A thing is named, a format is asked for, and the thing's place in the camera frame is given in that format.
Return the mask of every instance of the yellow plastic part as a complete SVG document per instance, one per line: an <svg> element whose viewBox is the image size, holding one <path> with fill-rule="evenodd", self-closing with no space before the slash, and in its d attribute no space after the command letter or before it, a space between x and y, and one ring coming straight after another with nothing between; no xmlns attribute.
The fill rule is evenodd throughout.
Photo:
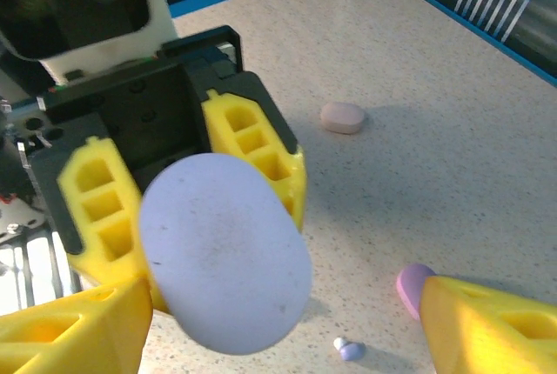
<svg viewBox="0 0 557 374"><path fill-rule="evenodd" d="M255 166L302 230L306 173L301 148L290 154L259 105L231 93L207 91L201 104L211 149Z"/></svg>
<svg viewBox="0 0 557 374"><path fill-rule="evenodd" d="M84 244L70 265L101 284L146 277L153 306L168 312L141 244L141 192L112 140L89 138L57 181Z"/></svg>
<svg viewBox="0 0 557 374"><path fill-rule="evenodd" d="M0 373L137 374L152 313L136 278L0 317Z"/></svg>
<svg viewBox="0 0 557 374"><path fill-rule="evenodd" d="M557 373L557 307L429 277L420 320L437 374Z"/></svg>

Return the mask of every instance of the small blue bead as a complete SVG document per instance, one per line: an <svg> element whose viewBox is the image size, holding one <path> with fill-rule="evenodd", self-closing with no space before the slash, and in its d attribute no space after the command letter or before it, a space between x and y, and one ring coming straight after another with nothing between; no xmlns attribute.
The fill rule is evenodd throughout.
<svg viewBox="0 0 557 374"><path fill-rule="evenodd" d="M366 353L366 347L363 344L357 344L354 342L340 348L340 356L345 361L356 361L361 359Z"/></svg>

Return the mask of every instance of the pink pill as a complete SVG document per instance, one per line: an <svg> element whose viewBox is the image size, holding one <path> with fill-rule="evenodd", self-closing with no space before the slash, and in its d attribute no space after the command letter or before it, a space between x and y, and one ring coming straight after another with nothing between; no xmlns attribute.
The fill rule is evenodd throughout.
<svg viewBox="0 0 557 374"><path fill-rule="evenodd" d="M351 135L364 126L366 112L356 104L330 102L321 109L321 124L334 133Z"/></svg>

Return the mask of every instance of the white table surface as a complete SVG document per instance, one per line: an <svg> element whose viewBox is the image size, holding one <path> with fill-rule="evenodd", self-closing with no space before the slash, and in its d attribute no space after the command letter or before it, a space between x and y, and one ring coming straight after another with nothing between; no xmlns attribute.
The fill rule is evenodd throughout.
<svg viewBox="0 0 557 374"><path fill-rule="evenodd" d="M407 264L557 302L557 90L423 0L231 0L180 17L229 24L305 148L305 319L250 357L194 344L155 316L142 373L434 371L394 283ZM352 137L329 101L366 109ZM345 363L345 335L368 346Z"/></svg>

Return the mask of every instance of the purple object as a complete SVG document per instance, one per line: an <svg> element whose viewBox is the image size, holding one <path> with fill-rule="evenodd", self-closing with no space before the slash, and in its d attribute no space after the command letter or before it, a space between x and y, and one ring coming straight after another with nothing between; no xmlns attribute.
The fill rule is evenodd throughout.
<svg viewBox="0 0 557 374"><path fill-rule="evenodd" d="M366 347L357 342L351 342L340 348L340 356L345 361L356 361L364 357Z"/></svg>
<svg viewBox="0 0 557 374"><path fill-rule="evenodd" d="M410 315L419 320L419 301L426 278L435 276L435 271L423 264L410 264L397 277L397 292Z"/></svg>

